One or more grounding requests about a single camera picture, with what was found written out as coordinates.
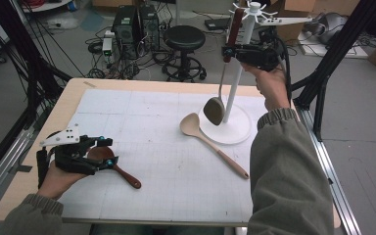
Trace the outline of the person's left hand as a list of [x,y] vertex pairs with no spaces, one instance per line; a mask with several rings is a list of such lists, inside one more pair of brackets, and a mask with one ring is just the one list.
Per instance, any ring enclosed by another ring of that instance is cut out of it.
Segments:
[[86,174],[63,171],[56,167],[55,162],[51,162],[37,194],[52,200],[58,200],[75,182],[84,177],[86,177]]

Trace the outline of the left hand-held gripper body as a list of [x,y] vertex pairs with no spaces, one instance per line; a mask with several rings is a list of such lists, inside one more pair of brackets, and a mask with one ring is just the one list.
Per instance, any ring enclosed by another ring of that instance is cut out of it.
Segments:
[[40,147],[53,147],[52,156],[56,167],[71,173],[94,175],[98,170],[98,162],[87,159],[88,150],[97,142],[96,137],[80,135],[77,126],[50,134],[39,142]]

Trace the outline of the white power unit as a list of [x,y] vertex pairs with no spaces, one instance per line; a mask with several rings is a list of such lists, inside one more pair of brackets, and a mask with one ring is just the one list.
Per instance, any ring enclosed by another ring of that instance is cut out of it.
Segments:
[[102,51],[105,56],[111,56],[113,53],[113,37],[115,35],[111,31],[106,31],[103,37]]

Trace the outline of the aluminium rail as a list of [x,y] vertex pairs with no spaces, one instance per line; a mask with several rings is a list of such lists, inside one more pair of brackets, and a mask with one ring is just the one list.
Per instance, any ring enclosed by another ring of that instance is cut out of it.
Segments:
[[34,139],[33,130],[22,130],[18,136],[10,142],[10,146],[4,151],[0,160],[0,186],[11,171],[15,171],[21,164],[22,157],[27,153]]
[[296,108],[296,110],[300,120],[306,127],[318,160],[329,182],[333,197],[334,227],[344,230],[346,235],[362,235],[327,149],[324,143],[317,139],[315,132],[312,130],[313,117],[310,111],[304,111],[301,108]]

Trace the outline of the grey rounded device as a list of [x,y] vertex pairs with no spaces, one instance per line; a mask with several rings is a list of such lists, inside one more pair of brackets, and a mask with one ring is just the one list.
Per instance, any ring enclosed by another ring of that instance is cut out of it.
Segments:
[[320,13],[310,22],[304,23],[303,32],[310,33],[320,43],[328,45],[336,38],[347,20],[338,13]]

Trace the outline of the person's right hand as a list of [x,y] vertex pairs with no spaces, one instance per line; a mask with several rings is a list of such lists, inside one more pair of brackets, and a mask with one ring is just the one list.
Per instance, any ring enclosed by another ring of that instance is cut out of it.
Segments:
[[260,70],[245,63],[241,66],[255,77],[257,90],[265,98],[264,105],[268,111],[291,107],[286,77],[280,66],[271,71]]

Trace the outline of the metal spatula with wooden handle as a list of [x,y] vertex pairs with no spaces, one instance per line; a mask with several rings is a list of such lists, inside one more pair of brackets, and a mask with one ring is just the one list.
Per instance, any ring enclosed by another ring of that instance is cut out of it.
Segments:
[[[237,8],[232,18],[229,35],[225,46],[234,46],[236,44],[239,28],[241,27],[244,10]],[[232,57],[223,57],[223,70],[220,78],[218,93],[216,97],[210,98],[203,107],[206,118],[214,125],[220,125],[225,116],[225,107],[222,101],[222,83],[225,76],[226,66],[230,63]]]

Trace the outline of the white grid mat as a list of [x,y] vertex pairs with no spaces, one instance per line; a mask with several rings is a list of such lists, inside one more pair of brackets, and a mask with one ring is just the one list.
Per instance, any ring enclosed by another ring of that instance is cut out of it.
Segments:
[[118,164],[138,178],[131,187],[113,170],[102,170],[62,197],[72,220],[206,222],[243,224],[252,202],[250,183],[210,147],[184,135],[180,121],[202,109],[206,94],[84,92],[70,122],[80,133],[113,139]]

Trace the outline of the black metal frame stand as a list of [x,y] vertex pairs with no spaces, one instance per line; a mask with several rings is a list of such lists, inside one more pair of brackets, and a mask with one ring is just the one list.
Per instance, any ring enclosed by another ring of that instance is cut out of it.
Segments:
[[309,76],[292,85],[293,91],[302,88],[301,94],[294,99],[295,106],[300,110],[308,111],[312,101],[316,100],[311,130],[318,141],[322,141],[321,125],[329,78],[360,34],[372,24],[374,19],[376,19],[376,0],[359,0],[316,69]]
[[56,77],[62,81],[70,81],[72,76],[57,69],[43,58],[11,0],[0,0],[0,26],[15,46],[18,54],[15,54],[3,42],[1,36],[0,45],[10,57],[19,78],[27,82],[27,106],[0,143],[1,162],[4,154],[21,131],[32,126],[38,106],[44,100],[56,100],[61,96],[63,88],[57,82]]

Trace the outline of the white utensil rack with hooks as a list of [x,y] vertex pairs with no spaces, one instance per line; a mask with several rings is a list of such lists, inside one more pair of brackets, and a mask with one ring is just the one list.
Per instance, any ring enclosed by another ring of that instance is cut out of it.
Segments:
[[[266,20],[267,16],[273,16],[273,13],[267,13],[258,2],[248,2],[247,7],[235,6],[235,10],[241,8],[244,10],[242,23],[245,24],[245,35],[242,43],[249,43],[252,38],[253,28],[258,19]],[[238,144],[245,141],[251,133],[252,121],[247,112],[234,104],[237,88],[240,82],[243,69],[237,66],[236,75],[231,84],[229,95],[225,107],[225,116],[220,125],[212,124],[205,116],[204,112],[199,112],[200,129],[212,141],[219,144]]]

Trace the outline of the beige spoon with pink handle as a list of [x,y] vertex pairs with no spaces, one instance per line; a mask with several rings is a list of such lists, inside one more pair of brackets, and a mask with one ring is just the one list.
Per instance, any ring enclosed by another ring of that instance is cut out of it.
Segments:
[[211,147],[221,157],[221,159],[240,177],[244,179],[250,178],[250,175],[239,164],[229,158],[227,154],[221,151],[200,131],[200,119],[196,113],[191,113],[184,117],[179,123],[179,128],[183,134],[196,137],[207,144],[209,147]]

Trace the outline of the large cardboard box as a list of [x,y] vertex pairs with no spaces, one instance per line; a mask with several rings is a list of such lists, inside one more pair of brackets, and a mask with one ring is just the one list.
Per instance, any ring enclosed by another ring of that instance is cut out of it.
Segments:
[[[266,11],[277,12],[279,18],[306,18],[313,19],[320,13],[338,13],[347,19],[359,0],[269,0]],[[314,37],[308,32],[303,32],[304,23],[280,25],[277,27],[278,35],[289,44],[296,44],[299,35]]]

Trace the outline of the black flat device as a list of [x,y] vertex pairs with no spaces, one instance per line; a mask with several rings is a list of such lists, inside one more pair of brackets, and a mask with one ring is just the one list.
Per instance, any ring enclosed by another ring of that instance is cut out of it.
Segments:
[[204,24],[208,30],[226,30],[231,23],[230,18],[205,20]]

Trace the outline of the black round stool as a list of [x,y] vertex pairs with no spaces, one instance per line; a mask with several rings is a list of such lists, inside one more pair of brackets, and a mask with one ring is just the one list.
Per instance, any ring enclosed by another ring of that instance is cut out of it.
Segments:
[[196,77],[204,80],[207,71],[195,58],[189,57],[201,48],[206,37],[201,30],[191,25],[176,25],[164,32],[164,43],[179,55],[172,55],[162,66],[162,73],[167,75],[167,81],[172,79],[184,82],[194,81]]

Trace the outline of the round white table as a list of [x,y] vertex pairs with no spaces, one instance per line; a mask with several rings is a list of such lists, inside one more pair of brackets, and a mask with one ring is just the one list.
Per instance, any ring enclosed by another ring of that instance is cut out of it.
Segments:
[[66,6],[72,0],[21,0],[25,12],[43,12]]

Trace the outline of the dark brown wooden spoon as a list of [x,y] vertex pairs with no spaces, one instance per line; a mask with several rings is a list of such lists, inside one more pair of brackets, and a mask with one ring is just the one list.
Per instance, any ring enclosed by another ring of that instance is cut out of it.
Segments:
[[[111,148],[109,147],[93,147],[89,150],[88,154],[87,154],[87,157],[89,159],[92,159],[92,160],[102,160],[102,159],[107,159],[107,158],[113,158],[113,157],[117,157],[117,160],[118,160],[118,156],[116,156],[114,154],[114,152],[112,151]],[[131,174],[127,173],[126,171],[124,171],[123,169],[121,169],[119,166],[118,166],[118,163],[117,165],[113,168],[124,180],[127,181],[127,183],[132,186],[133,188],[135,189],[140,189],[142,184],[141,182],[135,178],[134,176],[132,176]]]

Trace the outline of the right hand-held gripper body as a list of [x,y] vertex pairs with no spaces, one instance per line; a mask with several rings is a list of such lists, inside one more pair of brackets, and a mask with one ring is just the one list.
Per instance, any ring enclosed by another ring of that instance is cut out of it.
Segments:
[[277,26],[302,24],[311,18],[268,18],[258,19],[262,26],[257,44],[236,44],[234,57],[241,63],[254,66],[263,71],[272,71],[283,62],[289,65],[289,53],[285,42],[278,36]]

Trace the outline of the black computer tower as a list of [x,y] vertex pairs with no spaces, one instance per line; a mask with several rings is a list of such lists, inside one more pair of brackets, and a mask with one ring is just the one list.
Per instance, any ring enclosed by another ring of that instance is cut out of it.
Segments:
[[143,39],[152,51],[160,49],[159,18],[153,5],[144,5],[140,8],[140,20]]
[[133,5],[120,5],[112,27],[122,57],[128,60],[138,58],[136,48],[141,39],[137,8]]

